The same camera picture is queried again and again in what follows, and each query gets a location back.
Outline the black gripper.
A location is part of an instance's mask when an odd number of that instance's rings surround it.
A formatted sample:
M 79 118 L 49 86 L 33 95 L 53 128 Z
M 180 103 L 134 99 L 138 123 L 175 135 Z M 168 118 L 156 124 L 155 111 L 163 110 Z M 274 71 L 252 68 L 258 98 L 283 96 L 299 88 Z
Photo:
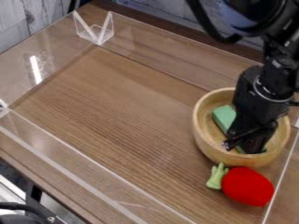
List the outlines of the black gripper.
M 262 66 L 252 66 L 240 74 L 232 97 L 236 118 L 223 142 L 227 151 L 238 145 L 246 154 L 264 150 L 292 98 L 292 89 L 282 80 L 284 77 Z

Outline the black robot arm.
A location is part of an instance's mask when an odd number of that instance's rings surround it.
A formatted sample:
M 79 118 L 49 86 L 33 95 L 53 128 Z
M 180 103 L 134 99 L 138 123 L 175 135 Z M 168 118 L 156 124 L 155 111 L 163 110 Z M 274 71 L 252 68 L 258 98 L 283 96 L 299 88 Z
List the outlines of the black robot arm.
M 224 147 L 258 154 L 278 129 L 278 120 L 299 107 L 299 0 L 223 0 L 223 14 L 243 37 L 264 42 L 260 66 L 238 78 L 232 104 L 236 118 Z

